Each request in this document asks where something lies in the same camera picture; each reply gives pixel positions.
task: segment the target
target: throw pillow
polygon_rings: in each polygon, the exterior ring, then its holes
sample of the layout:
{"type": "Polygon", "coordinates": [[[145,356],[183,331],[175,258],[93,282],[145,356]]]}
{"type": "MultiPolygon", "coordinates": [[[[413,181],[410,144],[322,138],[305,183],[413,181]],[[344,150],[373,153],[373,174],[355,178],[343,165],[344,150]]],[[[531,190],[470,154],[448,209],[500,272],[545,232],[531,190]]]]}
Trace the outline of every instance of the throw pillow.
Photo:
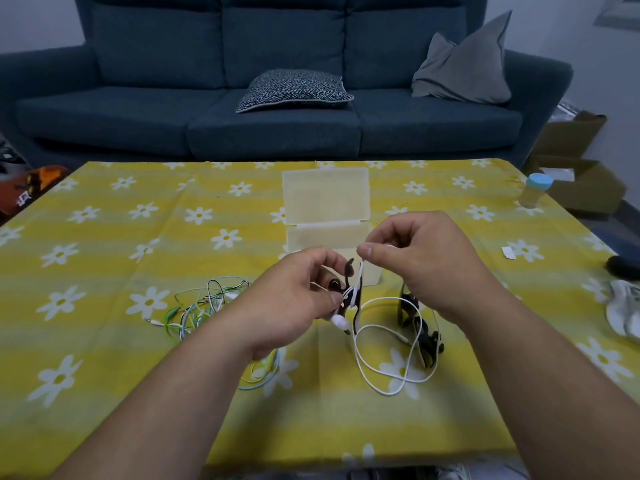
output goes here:
{"type": "Polygon", "coordinates": [[[436,33],[427,60],[413,74],[412,96],[436,96],[482,104],[511,99],[504,78],[504,34],[511,11],[503,13],[460,45],[436,33]]]}
{"type": "Polygon", "coordinates": [[[347,94],[342,78],[316,70],[273,69],[251,81],[236,112],[275,105],[341,107],[353,96],[347,94]]]}

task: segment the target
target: hand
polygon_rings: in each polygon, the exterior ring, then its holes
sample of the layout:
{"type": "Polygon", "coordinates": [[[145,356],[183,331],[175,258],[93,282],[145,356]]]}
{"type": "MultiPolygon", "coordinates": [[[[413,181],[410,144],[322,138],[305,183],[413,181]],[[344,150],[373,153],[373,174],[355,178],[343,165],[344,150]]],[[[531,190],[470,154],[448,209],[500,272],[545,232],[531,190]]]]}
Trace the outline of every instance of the hand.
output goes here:
{"type": "Polygon", "coordinates": [[[347,259],[327,248],[289,254],[224,308],[242,327],[253,360],[289,345],[315,318],[338,308],[342,294],[325,290],[336,275],[324,266],[341,274],[346,264],[347,259]]]}
{"type": "Polygon", "coordinates": [[[399,274],[418,300],[458,324],[483,300],[508,293],[443,211],[389,217],[367,236],[358,254],[399,274]]]}

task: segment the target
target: blue sofa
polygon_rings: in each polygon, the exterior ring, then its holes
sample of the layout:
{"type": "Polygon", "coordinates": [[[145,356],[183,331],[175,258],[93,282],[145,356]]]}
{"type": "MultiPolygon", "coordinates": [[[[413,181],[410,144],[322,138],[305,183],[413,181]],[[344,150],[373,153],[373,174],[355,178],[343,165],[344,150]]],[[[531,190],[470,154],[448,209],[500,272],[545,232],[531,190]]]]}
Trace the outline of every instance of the blue sofa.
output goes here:
{"type": "Polygon", "coordinates": [[[86,42],[0,56],[0,132],[34,166],[85,161],[460,159],[521,166],[571,66],[507,51],[504,106],[412,98],[434,33],[486,0],[76,0],[86,42]],[[272,68],[341,75],[343,109],[236,114],[272,68]]]}

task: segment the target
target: table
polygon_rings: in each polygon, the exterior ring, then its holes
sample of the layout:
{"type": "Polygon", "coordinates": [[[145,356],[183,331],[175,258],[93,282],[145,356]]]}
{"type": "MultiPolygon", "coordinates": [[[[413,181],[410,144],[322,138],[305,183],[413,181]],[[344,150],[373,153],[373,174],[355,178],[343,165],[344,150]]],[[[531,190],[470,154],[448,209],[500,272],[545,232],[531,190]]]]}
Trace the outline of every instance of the table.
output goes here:
{"type": "MultiPolygon", "coordinates": [[[[505,287],[640,399],[639,350],[604,319],[611,251],[549,197],[518,207],[523,175],[505,161],[92,162],[0,228],[0,474],[46,474],[107,416],[173,346],[143,320],[161,319],[173,293],[224,274],[252,280],[276,263],[280,172],[333,165],[370,168],[373,224],[448,211],[505,287]]],[[[385,271],[363,299],[400,285],[385,271]]],[[[362,317],[395,320],[395,303],[362,317]]],[[[513,451],[464,334],[440,327],[446,350],[432,380],[388,398],[366,386],[350,338],[316,323],[282,351],[268,387],[236,393],[209,464],[344,468],[513,451]]],[[[358,344],[396,369],[408,353],[389,334],[358,344]]]]}

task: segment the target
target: box lid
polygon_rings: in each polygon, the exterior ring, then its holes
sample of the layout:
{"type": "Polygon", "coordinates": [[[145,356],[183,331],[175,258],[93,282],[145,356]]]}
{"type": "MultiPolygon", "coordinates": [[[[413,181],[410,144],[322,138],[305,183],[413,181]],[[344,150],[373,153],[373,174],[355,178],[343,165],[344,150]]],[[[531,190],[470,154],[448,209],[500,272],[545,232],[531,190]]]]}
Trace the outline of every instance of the box lid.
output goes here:
{"type": "Polygon", "coordinates": [[[285,224],[330,225],[369,220],[369,169],[282,172],[285,224]]]}

